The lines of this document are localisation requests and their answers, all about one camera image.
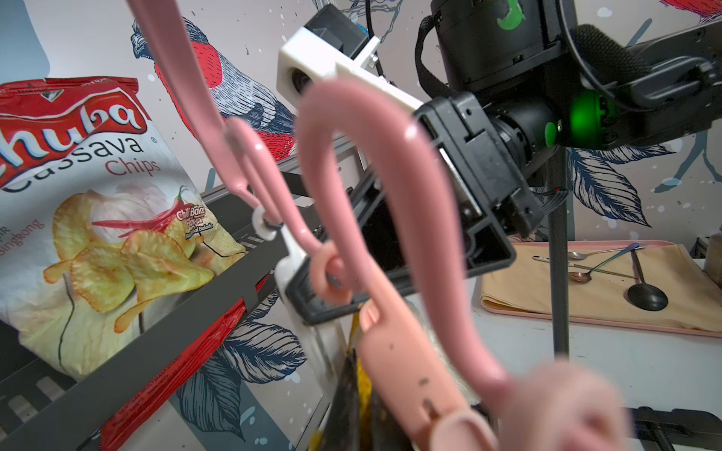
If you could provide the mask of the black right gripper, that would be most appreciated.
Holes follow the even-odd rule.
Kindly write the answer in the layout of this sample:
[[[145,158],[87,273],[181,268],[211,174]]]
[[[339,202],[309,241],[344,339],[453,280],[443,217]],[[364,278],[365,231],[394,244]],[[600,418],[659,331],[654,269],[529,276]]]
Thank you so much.
[[[347,315],[353,294],[367,293],[349,278],[361,274],[349,260],[353,251],[365,247],[376,262],[362,236],[365,219],[334,173],[335,131],[368,150],[385,187],[404,256],[402,278],[389,281],[398,292],[411,284],[420,293],[407,246],[456,239],[464,276],[484,274],[513,262],[511,234],[528,235],[541,222],[542,208],[521,172],[526,139],[505,141],[509,129],[507,118],[489,118],[469,92],[436,98],[413,113],[378,91],[306,92],[296,126],[299,158],[330,238],[308,252],[311,322]]]

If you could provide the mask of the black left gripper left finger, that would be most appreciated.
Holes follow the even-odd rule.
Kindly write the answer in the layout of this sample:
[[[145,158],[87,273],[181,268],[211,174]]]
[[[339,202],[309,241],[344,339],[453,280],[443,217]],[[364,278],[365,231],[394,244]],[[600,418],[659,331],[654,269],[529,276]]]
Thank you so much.
[[[357,358],[351,351],[343,364],[325,427],[318,431],[313,450],[359,451],[360,396]]]

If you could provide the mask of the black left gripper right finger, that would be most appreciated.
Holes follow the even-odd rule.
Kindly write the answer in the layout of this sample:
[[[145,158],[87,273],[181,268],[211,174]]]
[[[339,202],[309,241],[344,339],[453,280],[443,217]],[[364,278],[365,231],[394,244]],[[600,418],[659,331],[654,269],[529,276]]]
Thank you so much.
[[[403,429],[383,403],[375,389],[370,397],[370,433],[373,451],[413,451],[414,447]]]

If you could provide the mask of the white knit glove yellow cuff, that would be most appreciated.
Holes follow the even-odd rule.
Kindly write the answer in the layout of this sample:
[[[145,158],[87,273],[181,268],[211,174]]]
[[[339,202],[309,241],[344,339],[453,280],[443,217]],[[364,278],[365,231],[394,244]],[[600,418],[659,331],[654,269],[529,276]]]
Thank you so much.
[[[389,312],[373,302],[353,319],[360,396],[360,450],[372,450],[375,389],[414,450],[494,450],[484,417],[467,402],[413,308]]]

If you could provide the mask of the pink clip hanger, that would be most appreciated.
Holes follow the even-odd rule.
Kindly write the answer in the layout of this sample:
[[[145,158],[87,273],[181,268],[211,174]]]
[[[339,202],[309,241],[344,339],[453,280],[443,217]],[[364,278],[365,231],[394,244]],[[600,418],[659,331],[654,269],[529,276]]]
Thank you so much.
[[[464,286],[456,202],[421,126],[377,88],[348,77],[310,85],[295,126],[303,182],[328,233],[306,225],[263,140],[238,118],[223,120],[201,72],[177,4],[130,3],[170,90],[223,184],[254,211],[257,233],[280,225],[309,256],[314,291],[332,304],[357,292],[364,370],[405,435],[422,450],[622,450],[629,415],[613,386],[562,361],[515,381],[479,339]],[[336,170],[334,132],[365,150],[432,327],[499,431],[466,402],[430,338],[370,252]]]

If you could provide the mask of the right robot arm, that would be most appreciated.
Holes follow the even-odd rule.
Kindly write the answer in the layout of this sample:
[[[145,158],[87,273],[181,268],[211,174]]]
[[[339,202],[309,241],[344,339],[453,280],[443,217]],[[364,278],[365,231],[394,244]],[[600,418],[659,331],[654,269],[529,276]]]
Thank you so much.
[[[534,195],[559,147],[604,161],[709,129],[721,116],[721,7],[701,24],[622,47],[577,24],[570,1],[435,1],[447,72],[417,66],[428,103],[413,114],[447,166],[469,275],[513,263],[511,235],[530,235],[566,195]]]

